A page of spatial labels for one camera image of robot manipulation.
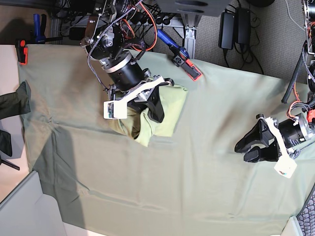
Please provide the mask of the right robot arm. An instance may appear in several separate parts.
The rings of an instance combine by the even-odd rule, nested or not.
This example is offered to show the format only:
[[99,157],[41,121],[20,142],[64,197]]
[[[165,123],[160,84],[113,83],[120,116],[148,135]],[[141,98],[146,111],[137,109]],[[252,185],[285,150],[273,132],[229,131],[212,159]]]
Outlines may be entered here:
[[108,94],[103,103],[105,119],[126,119],[129,108],[141,113],[148,109],[149,118],[157,123],[164,119],[159,96],[161,86],[173,86],[170,78],[152,76],[142,69],[138,61],[149,48],[136,37],[129,25],[128,16],[144,7],[140,0],[105,0],[89,16],[81,46],[85,49],[90,70],[96,73],[91,61],[101,64],[113,81],[106,86],[99,83]]

